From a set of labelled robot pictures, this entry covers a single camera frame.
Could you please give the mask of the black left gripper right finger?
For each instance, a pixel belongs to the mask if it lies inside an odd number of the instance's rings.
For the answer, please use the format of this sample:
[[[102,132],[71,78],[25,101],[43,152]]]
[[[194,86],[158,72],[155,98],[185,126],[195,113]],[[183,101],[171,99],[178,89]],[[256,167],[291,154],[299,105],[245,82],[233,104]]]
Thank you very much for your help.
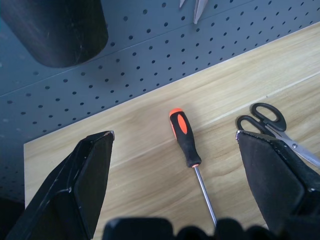
[[[282,140],[239,130],[248,185],[272,232],[320,230],[320,175]]]

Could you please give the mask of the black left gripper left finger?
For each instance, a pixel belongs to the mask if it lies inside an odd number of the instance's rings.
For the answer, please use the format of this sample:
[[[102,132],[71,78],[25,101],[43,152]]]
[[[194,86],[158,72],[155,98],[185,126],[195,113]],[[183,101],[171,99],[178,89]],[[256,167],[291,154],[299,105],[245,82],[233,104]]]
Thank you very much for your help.
[[[46,177],[7,240],[91,240],[105,199],[115,135],[88,135]]]

